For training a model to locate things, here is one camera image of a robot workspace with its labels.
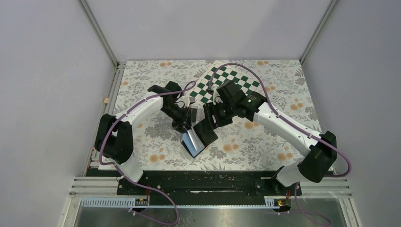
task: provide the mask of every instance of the checkered cloth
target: checkered cloth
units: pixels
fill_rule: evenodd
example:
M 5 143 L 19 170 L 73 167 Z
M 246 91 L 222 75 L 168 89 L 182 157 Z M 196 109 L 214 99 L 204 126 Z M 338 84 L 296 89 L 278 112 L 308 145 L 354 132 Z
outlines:
M 198 80 L 198 84 L 192 90 L 190 96 L 196 98 L 203 103 L 213 102 L 213 94 L 209 94 L 206 89 L 208 88 L 208 82 L 211 78 L 211 75 L 217 69 L 215 66 L 213 66 L 210 71 L 207 71 Z M 244 76 L 234 70 L 231 70 L 230 68 L 222 67 L 216 72 L 216 75 L 213 78 L 213 89 L 215 90 L 226 80 L 234 81 L 238 85 L 238 87 L 247 95 L 250 94 L 252 91 L 256 91 L 257 87 L 259 86 L 259 82 L 254 81 L 253 79 Z

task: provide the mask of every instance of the green square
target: green square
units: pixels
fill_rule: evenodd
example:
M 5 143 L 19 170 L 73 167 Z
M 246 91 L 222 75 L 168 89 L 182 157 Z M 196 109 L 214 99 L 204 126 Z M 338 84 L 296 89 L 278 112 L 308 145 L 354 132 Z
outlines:
M 203 98 L 200 99 L 200 101 L 203 102 L 203 103 L 207 103 L 209 101 L 209 99 L 203 97 Z
M 207 93 L 207 92 L 206 92 L 205 90 L 201 90 L 201 91 L 199 92 L 199 95 L 204 96 L 206 93 Z
M 257 87 L 257 86 L 259 86 L 259 82 L 254 81 L 254 82 L 252 83 L 252 85 L 254 85 L 255 87 Z
M 251 84 L 245 83 L 245 84 L 244 84 L 244 87 L 250 88 L 250 87 L 251 87 Z
M 198 94 L 198 93 L 192 91 L 189 95 L 192 96 L 192 97 L 196 97 L 197 94 Z

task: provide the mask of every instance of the floral tablecloth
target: floral tablecloth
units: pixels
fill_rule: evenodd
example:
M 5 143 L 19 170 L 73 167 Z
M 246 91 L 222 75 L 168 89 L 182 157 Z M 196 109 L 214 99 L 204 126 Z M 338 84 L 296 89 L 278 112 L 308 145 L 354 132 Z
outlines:
M 128 61 L 114 113 L 121 112 L 154 85 L 172 80 L 184 87 L 198 80 L 214 61 Z M 316 110 L 298 60 L 222 61 L 236 62 L 254 70 L 263 80 L 273 104 L 312 129 L 320 131 Z M 236 71 L 252 75 L 239 67 Z M 171 128 L 171 119 L 158 111 L 134 128 L 134 156 L 146 170 L 277 170 L 301 158 L 297 150 L 273 131 L 234 118 L 233 124 L 215 130 L 218 140 L 196 158 L 180 143 L 181 134 Z

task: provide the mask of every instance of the table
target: table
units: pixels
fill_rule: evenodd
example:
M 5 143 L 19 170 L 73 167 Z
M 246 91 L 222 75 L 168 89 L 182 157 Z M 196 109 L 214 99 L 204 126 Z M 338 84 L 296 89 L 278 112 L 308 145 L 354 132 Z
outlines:
M 184 87 L 189 81 L 199 79 L 213 62 L 127 61 L 114 114 L 131 107 L 154 84 L 164 87 L 172 80 Z M 254 70 L 276 107 L 305 126 L 321 130 L 299 60 L 221 62 L 236 62 Z M 243 69 L 232 68 L 252 78 Z M 144 170 L 275 171 L 302 157 L 268 128 L 238 117 L 233 119 L 233 124 L 216 129 L 219 139 L 196 158 L 185 151 L 180 143 L 181 134 L 171 128 L 171 119 L 160 111 L 133 126 L 133 130 L 134 156 Z

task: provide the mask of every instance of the orange flower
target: orange flower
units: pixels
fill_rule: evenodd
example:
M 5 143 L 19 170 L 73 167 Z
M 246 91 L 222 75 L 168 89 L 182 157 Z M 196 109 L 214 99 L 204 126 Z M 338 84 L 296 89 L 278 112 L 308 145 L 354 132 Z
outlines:
M 223 151 L 225 151 L 225 152 L 231 152 L 231 145 L 225 144 L 225 145 L 223 146 Z
M 285 154 L 279 153 L 279 154 L 277 155 L 277 158 L 278 158 L 280 161 L 285 161 L 287 157 L 286 157 Z
M 151 155 L 149 160 L 153 163 L 157 162 L 157 155 Z
M 297 110 L 297 109 L 298 109 L 298 106 L 295 105 L 295 104 L 291 104 L 290 108 L 291 108 L 291 110 Z
M 252 122 L 245 122 L 244 126 L 245 126 L 245 128 L 247 128 L 247 129 L 253 128 Z

